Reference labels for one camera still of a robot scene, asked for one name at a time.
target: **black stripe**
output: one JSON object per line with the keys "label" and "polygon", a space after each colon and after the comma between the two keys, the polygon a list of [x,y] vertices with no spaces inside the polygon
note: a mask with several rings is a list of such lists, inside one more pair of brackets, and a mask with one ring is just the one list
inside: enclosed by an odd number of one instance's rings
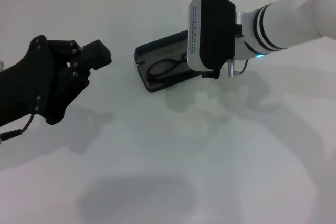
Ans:
{"label": "black stripe", "polygon": [[253,20],[253,33],[254,33],[254,36],[256,37],[258,43],[263,47],[265,48],[266,50],[268,51],[271,51],[271,52],[277,52],[278,50],[274,50],[274,49],[271,49],[269,47],[267,47],[263,41],[260,39],[259,37],[259,34],[258,34],[258,29],[257,29],[257,24],[258,24],[258,16],[260,14],[262,9],[259,9],[259,11],[257,12],[256,16],[254,17],[254,20]]}
{"label": "black stripe", "polygon": [[261,31],[261,35],[262,37],[264,38],[264,40],[271,46],[271,47],[274,47],[276,49],[279,49],[279,50],[284,50],[286,48],[281,48],[281,47],[277,47],[276,45],[274,45],[269,39],[268,37],[266,36],[266,33],[265,33],[265,30],[264,30],[264,15],[265,15],[265,11],[267,9],[269,5],[266,6],[266,8],[264,8],[261,12],[261,16],[260,16],[260,31]]}
{"label": "black stripe", "polygon": [[250,45],[249,45],[248,43],[246,43],[245,41],[244,41],[244,43],[245,43],[246,47],[248,48],[248,50],[250,50],[252,53],[254,53],[254,54],[256,54],[256,55],[264,55],[264,54],[261,54],[261,53],[257,52],[256,50],[254,50],[254,49],[252,48],[252,46],[250,46]]}

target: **white table surface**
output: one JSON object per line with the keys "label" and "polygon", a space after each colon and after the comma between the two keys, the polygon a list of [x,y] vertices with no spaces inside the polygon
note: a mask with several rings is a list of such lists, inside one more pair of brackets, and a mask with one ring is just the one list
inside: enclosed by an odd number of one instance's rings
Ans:
{"label": "white table surface", "polygon": [[[148,93],[134,50],[185,30],[190,1],[0,0],[6,67],[40,34],[101,39],[113,57],[61,123],[37,116],[2,143],[0,223],[336,222],[336,42]],[[275,0],[231,1],[249,11]]]}

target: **eyeglasses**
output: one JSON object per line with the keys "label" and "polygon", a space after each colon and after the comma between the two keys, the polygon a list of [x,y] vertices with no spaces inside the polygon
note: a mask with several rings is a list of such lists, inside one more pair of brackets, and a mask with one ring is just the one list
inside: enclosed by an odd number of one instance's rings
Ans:
{"label": "eyeglasses", "polygon": [[176,69],[180,64],[187,63],[187,53],[181,55],[181,60],[174,59],[163,59],[159,60],[153,65],[151,65],[147,70],[147,77],[152,82],[164,82],[169,79],[175,78],[177,76],[181,76],[187,73],[192,72],[192,70],[184,71],[183,73],[178,73],[174,75],[169,75],[167,77],[163,77],[167,73]]}

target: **white robotic arm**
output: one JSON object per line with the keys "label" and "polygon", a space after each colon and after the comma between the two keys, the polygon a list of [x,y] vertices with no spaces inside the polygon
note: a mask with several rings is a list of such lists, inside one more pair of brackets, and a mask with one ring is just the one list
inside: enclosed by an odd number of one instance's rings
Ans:
{"label": "white robotic arm", "polygon": [[[203,21],[203,4],[205,0],[193,0],[190,9],[198,5],[199,23]],[[190,33],[192,33],[192,15],[190,15]],[[275,51],[319,39],[327,36],[336,39],[336,0],[279,0],[251,13],[236,12],[236,29],[241,25],[241,35],[235,38],[234,58],[229,62],[229,77],[237,73],[234,71],[234,60],[248,60],[257,55],[266,55]],[[194,39],[196,50],[189,49],[188,64],[196,71],[211,72],[206,68],[201,55],[200,41],[202,27],[193,27],[198,36]]]}

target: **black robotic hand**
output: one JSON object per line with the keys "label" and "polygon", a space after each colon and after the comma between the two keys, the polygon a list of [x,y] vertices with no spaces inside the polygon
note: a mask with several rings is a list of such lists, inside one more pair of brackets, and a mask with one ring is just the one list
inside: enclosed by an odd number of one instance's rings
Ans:
{"label": "black robotic hand", "polygon": [[99,40],[81,48],[75,41],[36,37],[19,63],[0,72],[0,127],[32,115],[26,127],[0,134],[0,141],[21,135],[35,114],[51,125],[60,122],[67,106],[89,85],[90,70],[111,61]]}

